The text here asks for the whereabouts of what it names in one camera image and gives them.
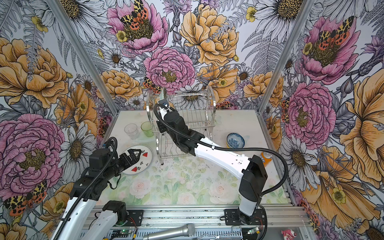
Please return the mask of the pale green plate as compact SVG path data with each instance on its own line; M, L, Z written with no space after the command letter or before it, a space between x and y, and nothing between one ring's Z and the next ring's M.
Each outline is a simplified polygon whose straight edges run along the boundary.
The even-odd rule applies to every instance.
M159 100L158 102L162 101L166 99L166 89L165 88L162 88L161 92L159 93Z

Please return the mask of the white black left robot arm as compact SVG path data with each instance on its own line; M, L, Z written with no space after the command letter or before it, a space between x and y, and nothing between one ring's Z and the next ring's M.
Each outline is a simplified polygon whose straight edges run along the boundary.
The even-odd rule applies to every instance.
M107 188L109 181L140 161L142 150L129 149L118 155L108 148L90 155L90 166L70 192L64 215L53 234L53 240L75 240L81 233L91 210Z

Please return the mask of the blue white porcelain bowl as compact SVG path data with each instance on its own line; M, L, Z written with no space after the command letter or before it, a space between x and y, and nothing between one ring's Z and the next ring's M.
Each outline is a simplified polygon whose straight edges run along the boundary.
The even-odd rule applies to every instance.
M227 135L227 146L233 149L241 149L245 147L244 138L238 133L230 133Z

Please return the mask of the green glass jar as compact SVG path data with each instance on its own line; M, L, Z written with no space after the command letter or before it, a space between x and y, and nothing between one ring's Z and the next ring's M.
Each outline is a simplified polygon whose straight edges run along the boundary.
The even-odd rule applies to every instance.
M151 138L154 136L154 133L152 131L152 123L149 121L146 121L141 124L141 130L144 133L144 135L148 138Z

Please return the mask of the clear glass cup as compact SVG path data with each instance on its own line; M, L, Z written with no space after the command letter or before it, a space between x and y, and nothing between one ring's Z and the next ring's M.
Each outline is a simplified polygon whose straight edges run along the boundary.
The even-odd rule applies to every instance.
M125 133L130 137L131 140L135 140L140 136L139 128L136 124L128 124L124 127Z

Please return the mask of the white watermelon pattern plate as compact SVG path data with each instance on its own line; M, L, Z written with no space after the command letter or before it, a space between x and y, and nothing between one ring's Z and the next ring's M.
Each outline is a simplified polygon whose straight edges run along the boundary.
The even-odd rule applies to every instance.
M153 151L146 145L135 145L130 150L141 150L139 161L133 166L123 171L125 175L137 175L144 172L152 163L154 159Z

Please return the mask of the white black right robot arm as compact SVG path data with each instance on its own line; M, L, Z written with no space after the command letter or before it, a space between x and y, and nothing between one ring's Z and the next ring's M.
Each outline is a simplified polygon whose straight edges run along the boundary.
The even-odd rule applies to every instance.
M239 193L241 201L238 208L238 220L249 225L259 206L262 191L268 175L260 157L249 158L222 148L203 134L189 129L177 111L160 108L154 110L160 132L167 132L175 145L186 154L208 160L241 180Z

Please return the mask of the chrome wire dish rack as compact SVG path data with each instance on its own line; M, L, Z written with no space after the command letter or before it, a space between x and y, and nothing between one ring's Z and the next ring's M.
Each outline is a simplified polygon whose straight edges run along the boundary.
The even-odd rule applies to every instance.
M163 164L166 159L184 157L187 154L176 146L168 133L159 131L154 106L158 103L160 92L148 90L146 111L155 134L156 153L160 163ZM203 90L179 90L173 95L166 94L166 99L190 129L204 134L209 140L213 139L217 101L212 87L206 87Z

